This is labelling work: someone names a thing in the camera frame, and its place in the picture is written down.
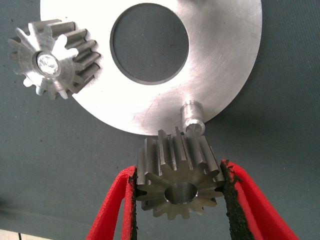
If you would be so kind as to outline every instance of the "metal plate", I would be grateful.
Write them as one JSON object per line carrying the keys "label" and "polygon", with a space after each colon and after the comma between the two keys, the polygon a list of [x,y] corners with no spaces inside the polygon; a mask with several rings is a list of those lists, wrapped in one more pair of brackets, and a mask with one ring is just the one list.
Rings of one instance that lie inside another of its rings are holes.
{"label": "metal plate", "polygon": [[203,106],[204,121],[220,113],[245,84],[255,63],[262,30],[260,0],[150,0],[174,12],[184,24],[189,52],[171,80],[144,85],[116,66],[110,33],[118,17],[140,0],[41,0],[41,19],[74,21],[98,43],[101,69],[73,97],[87,111],[115,128],[143,135],[182,128],[180,109],[187,101]]}

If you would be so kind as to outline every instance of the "gear tooth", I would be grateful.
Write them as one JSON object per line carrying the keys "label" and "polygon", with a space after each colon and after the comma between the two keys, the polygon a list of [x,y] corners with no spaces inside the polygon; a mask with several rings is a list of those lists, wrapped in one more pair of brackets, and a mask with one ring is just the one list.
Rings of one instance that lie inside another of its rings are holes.
{"label": "gear tooth", "polygon": [[220,169],[215,159],[214,153],[205,136],[198,137],[200,149],[204,156],[204,163],[206,165],[205,173],[210,174],[211,177],[215,177],[219,174]]}
{"label": "gear tooth", "polygon": [[33,22],[30,22],[28,24],[28,29],[29,29],[30,35],[37,35],[39,33],[36,24]]}
{"label": "gear tooth", "polygon": [[19,27],[15,29],[15,33],[21,41],[26,41],[28,39],[28,36],[26,35],[26,33]]}
{"label": "gear tooth", "polygon": [[63,99],[68,99],[68,94],[65,90],[59,91],[59,94]]}
{"label": "gear tooth", "polygon": [[49,36],[51,38],[53,38],[53,36],[54,36],[51,27],[48,26],[48,25],[44,27],[43,34],[45,34],[45,35],[47,35],[47,36]]}
{"label": "gear tooth", "polygon": [[89,40],[81,42],[80,44],[74,46],[73,48],[77,49],[79,54],[82,54],[84,52],[90,51],[91,48],[93,48],[96,45],[95,40]]}
{"label": "gear tooth", "polygon": [[75,86],[73,84],[70,84],[67,89],[73,93],[73,94],[77,94],[80,90],[81,90],[81,85]]}
{"label": "gear tooth", "polygon": [[161,176],[157,153],[157,141],[147,138],[144,142],[145,172]]}
{"label": "gear tooth", "polygon": [[18,61],[19,60],[18,52],[9,53],[8,57],[13,61]]}
{"label": "gear tooth", "polygon": [[185,150],[188,152],[190,157],[189,162],[191,163],[192,168],[195,169],[198,166],[204,165],[206,162],[200,147],[199,139],[192,128],[188,129],[185,138]]}
{"label": "gear tooth", "polygon": [[24,80],[23,80],[23,85],[26,86],[27,88],[31,87],[34,83],[28,78],[26,77]]}
{"label": "gear tooth", "polygon": [[13,72],[14,72],[15,74],[17,74],[17,75],[23,75],[23,74],[24,74],[24,71],[22,71],[22,69],[19,68],[19,67],[14,68],[14,69],[13,69]]}
{"label": "gear tooth", "polygon": [[88,53],[85,52],[85,55],[80,54],[74,58],[74,61],[77,63],[76,69],[82,71],[93,64],[98,58],[100,58],[100,54],[97,52],[90,51]]}
{"label": "gear tooth", "polygon": [[160,217],[161,215],[168,212],[168,208],[170,207],[170,203],[164,202],[162,204],[159,204],[153,209],[153,216],[154,217]]}
{"label": "gear tooth", "polygon": [[140,148],[138,152],[138,163],[137,163],[137,179],[136,184],[139,187],[139,185],[145,185],[146,184],[146,169],[145,169],[145,149]]}
{"label": "gear tooth", "polygon": [[156,200],[148,200],[148,201],[143,201],[141,204],[141,207],[143,210],[151,210],[158,208],[160,205],[165,204],[165,202],[161,199],[156,199]]}
{"label": "gear tooth", "polygon": [[57,93],[55,91],[48,91],[48,95],[51,100],[55,100],[57,97]]}
{"label": "gear tooth", "polygon": [[15,39],[9,38],[8,39],[8,44],[14,49],[14,50],[19,50],[21,48],[21,44],[16,41]]}
{"label": "gear tooth", "polygon": [[177,215],[172,211],[168,211],[167,216],[168,216],[168,220],[174,220]]}
{"label": "gear tooth", "polygon": [[170,174],[174,170],[174,165],[176,165],[174,158],[171,156],[171,150],[169,146],[169,136],[165,131],[158,131],[158,157],[161,171],[165,171],[166,175]]}
{"label": "gear tooth", "polygon": [[38,33],[43,33],[45,32],[46,27],[49,24],[54,24],[57,22],[61,22],[59,19],[53,19],[53,20],[46,20],[46,21],[34,21],[28,24],[27,27],[23,28],[22,30],[30,35],[30,34],[38,34]]}
{"label": "gear tooth", "polygon": [[183,206],[181,208],[181,215],[182,215],[183,219],[190,218],[190,212],[189,212],[189,208],[187,206]]}
{"label": "gear tooth", "polygon": [[59,22],[48,24],[48,27],[51,28],[52,37],[56,38],[60,35],[74,31],[76,28],[76,25],[73,21],[69,21],[69,22],[59,21]]}
{"label": "gear tooth", "polygon": [[86,84],[94,78],[94,74],[99,70],[99,66],[95,63],[91,64],[85,70],[78,72],[75,79],[76,83]]}
{"label": "gear tooth", "polygon": [[44,94],[44,89],[43,88],[41,88],[41,87],[39,87],[39,86],[36,86],[36,88],[35,88],[35,92],[36,92],[36,94],[38,94],[39,96],[42,96],[42,94]]}
{"label": "gear tooth", "polygon": [[188,169],[189,164],[187,161],[186,152],[184,149],[183,139],[178,127],[175,127],[175,135],[172,139],[174,146],[174,155],[177,168]]}
{"label": "gear tooth", "polygon": [[85,43],[85,37],[87,35],[86,29],[72,30],[66,32],[64,36],[67,38],[66,49],[74,48],[75,46]]}

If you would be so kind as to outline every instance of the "metal gear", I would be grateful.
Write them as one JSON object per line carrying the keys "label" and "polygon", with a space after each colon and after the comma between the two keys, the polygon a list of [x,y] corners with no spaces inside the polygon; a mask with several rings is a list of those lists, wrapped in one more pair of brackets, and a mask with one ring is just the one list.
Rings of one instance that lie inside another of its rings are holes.
{"label": "metal gear", "polygon": [[167,213],[172,220],[190,210],[202,215],[204,206],[215,207],[216,197],[223,196],[219,187],[225,178],[205,136],[193,128],[176,136],[158,132],[158,141],[147,138],[139,150],[137,163],[137,200],[143,210],[153,209],[153,216]]}
{"label": "metal gear", "polygon": [[100,55],[91,51],[96,41],[86,41],[87,30],[75,30],[74,22],[36,21],[15,32],[17,37],[8,40],[14,49],[9,57],[20,66],[14,72],[25,75],[23,84],[35,85],[38,95],[48,92],[55,99],[59,93],[67,99],[68,93],[78,93],[99,69],[94,61]]}

